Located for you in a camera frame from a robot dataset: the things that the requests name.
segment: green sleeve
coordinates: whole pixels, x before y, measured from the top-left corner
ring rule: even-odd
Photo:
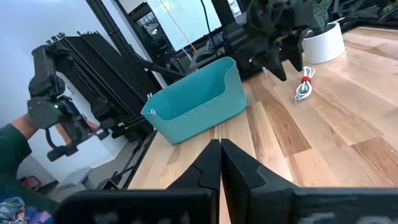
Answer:
[[[0,128],[0,172],[15,178],[19,164],[32,152],[25,136],[13,125]]]

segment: plant pot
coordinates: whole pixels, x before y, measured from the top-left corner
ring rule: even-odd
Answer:
[[[302,45],[308,63],[327,62],[344,53],[345,47],[339,23],[329,23],[326,30],[320,35],[316,35],[310,30],[305,35]]]

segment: black cable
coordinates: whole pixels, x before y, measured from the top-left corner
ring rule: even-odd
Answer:
[[[217,50],[216,50],[216,44],[215,44],[215,42],[214,42],[213,35],[211,34],[210,25],[209,25],[209,20],[208,20],[208,18],[207,18],[207,12],[206,12],[205,3],[203,3],[203,0],[200,0],[200,2],[201,2],[201,5],[203,6],[203,10],[205,11],[207,29],[209,30],[209,35],[210,35],[211,42],[213,43],[213,48],[214,48],[215,53],[216,53],[216,58],[218,58]]]

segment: wooden tabletop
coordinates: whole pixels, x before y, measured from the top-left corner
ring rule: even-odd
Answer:
[[[176,145],[157,134],[129,189],[164,189],[214,138],[229,138],[299,186],[398,186],[398,30],[358,27],[346,52],[315,67],[313,93],[294,101],[302,72],[283,63],[246,80],[248,107]],[[228,223],[221,194],[220,223]]]

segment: person's hand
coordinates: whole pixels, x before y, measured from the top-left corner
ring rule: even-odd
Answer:
[[[98,125],[89,121],[87,119],[86,115],[82,114],[82,117],[87,122],[88,126],[90,127],[90,129],[92,131],[95,130],[96,128],[98,128]],[[64,128],[62,127],[62,125],[60,123],[56,124],[55,128],[57,129],[58,133],[60,133],[61,137],[65,141],[65,144],[69,144],[72,142],[72,139],[69,137],[68,133],[64,130]]]

